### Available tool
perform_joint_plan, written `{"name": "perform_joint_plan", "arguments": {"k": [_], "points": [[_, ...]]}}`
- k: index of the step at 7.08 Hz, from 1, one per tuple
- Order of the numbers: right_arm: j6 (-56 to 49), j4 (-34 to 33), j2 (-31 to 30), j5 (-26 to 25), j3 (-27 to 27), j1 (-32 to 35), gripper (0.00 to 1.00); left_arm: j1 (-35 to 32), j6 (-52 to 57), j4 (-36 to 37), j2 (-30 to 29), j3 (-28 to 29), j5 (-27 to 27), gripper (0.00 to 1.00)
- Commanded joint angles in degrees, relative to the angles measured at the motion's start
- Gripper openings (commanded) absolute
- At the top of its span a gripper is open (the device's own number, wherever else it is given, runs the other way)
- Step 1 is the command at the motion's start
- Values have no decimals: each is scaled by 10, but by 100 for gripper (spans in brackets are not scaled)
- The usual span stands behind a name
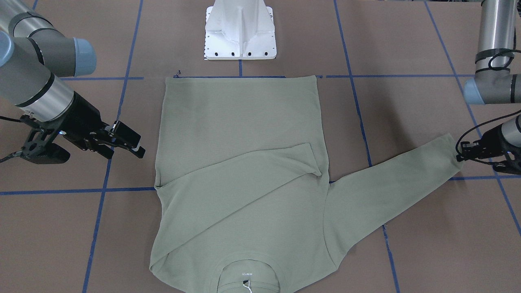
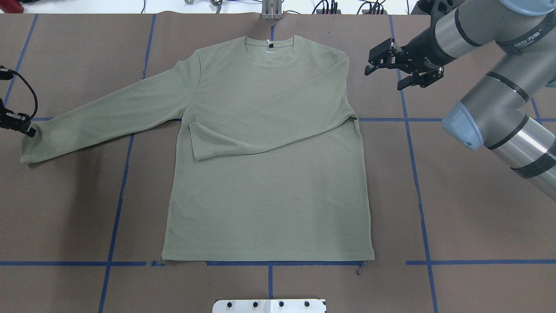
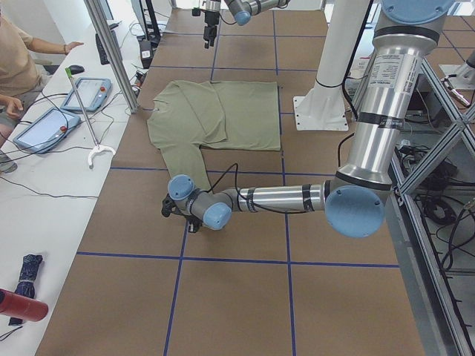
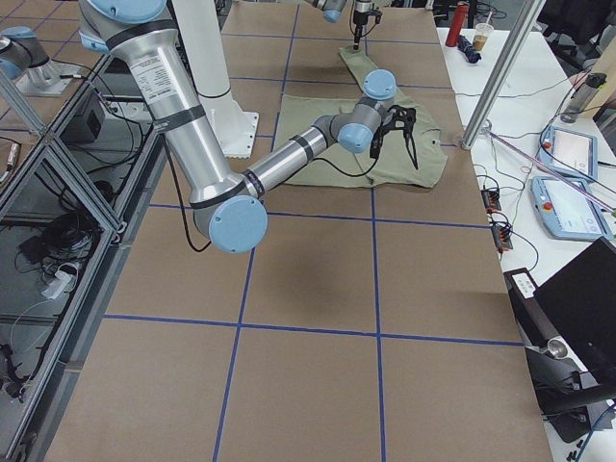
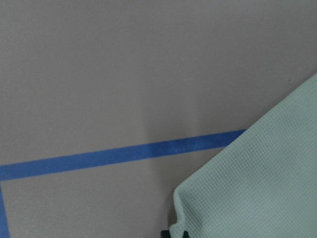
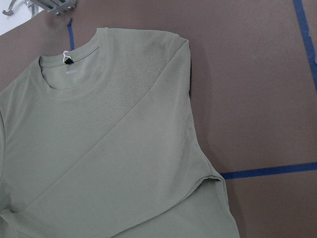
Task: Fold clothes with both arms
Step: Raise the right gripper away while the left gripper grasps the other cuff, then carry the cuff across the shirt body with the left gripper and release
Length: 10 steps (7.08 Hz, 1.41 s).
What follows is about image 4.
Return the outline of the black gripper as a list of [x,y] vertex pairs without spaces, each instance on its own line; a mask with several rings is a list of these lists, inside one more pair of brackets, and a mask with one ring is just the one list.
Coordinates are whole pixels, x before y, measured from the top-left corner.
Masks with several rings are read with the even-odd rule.
[[353,50],[359,49],[359,43],[364,36],[364,29],[366,28],[369,22],[369,13],[368,12],[353,12],[352,13],[352,25],[353,29]]
[[417,148],[416,148],[416,144],[415,144],[415,140],[413,136],[413,130],[409,128],[403,128],[402,135],[404,138],[406,151],[411,161],[411,164],[414,168],[418,168],[419,162],[418,162]]

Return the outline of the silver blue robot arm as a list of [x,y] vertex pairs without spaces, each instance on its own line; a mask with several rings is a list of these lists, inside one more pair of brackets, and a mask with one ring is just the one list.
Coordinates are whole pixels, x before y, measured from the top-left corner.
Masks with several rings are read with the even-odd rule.
[[[313,8],[322,11],[323,18],[330,23],[337,23],[346,5],[345,0],[306,0]],[[349,29],[353,33],[352,49],[358,51],[360,42],[370,30],[366,30],[371,17],[377,25],[381,19],[381,11],[373,1],[353,1],[351,5]]]
[[388,70],[368,73],[349,113],[319,117],[306,131],[247,168],[233,171],[216,130],[241,120],[240,109],[212,115],[199,94],[206,79],[227,91],[228,75],[216,8],[211,1],[82,1],[82,43],[125,62],[191,185],[198,231],[215,247],[243,253],[263,240],[268,214],[261,197],[334,144],[377,157],[384,137],[400,131],[413,150],[416,112],[395,102]]

